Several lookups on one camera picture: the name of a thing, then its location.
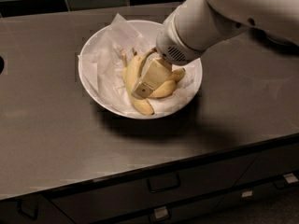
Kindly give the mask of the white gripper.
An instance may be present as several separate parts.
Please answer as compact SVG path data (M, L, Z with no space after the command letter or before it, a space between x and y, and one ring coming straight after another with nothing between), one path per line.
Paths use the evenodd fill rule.
M174 11L164 21L156 38L156 49L163 58L153 58L146 65L133 86L135 98L147 98L156 91L170 77L172 64L185 65L206 51L201 45L200 16L200 12Z

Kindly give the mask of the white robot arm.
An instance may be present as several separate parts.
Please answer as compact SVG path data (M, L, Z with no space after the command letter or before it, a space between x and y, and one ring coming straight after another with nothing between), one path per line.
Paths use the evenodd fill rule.
M298 46L299 0L186 0L165 19L156 50L164 61L185 65L249 28Z

